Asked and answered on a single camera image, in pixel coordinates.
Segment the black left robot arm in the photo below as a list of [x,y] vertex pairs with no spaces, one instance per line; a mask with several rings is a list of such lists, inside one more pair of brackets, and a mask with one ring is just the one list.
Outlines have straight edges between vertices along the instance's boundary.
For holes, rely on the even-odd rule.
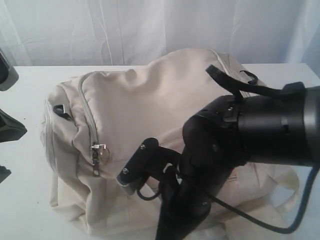
[[[2,49],[0,49],[0,92],[7,92],[19,80],[19,74],[10,63]],[[9,107],[12,104],[10,98],[0,99],[0,143],[8,143],[20,140],[26,133],[25,125],[10,115]]]

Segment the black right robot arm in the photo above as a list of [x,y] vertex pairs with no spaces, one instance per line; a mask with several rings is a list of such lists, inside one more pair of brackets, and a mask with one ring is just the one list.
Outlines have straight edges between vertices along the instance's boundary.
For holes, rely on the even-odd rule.
[[[250,222],[279,234],[300,225],[320,170],[320,89],[295,96],[218,97],[182,128],[185,144],[176,174],[181,184],[162,202],[156,239],[182,240],[217,203]],[[293,223],[277,227],[217,198],[231,172],[246,163],[311,167]]]

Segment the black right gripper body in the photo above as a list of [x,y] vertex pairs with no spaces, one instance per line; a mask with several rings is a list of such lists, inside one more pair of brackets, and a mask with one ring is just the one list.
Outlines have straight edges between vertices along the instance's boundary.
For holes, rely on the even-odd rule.
[[182,128],[184,149],[175,169],[162,189],[162,203],[155,238],[182,240],[209,215],[211,196],[215,197],[233,169],[244,160],[237,135],[239,108],[234,96],[220,96],[195,115]]

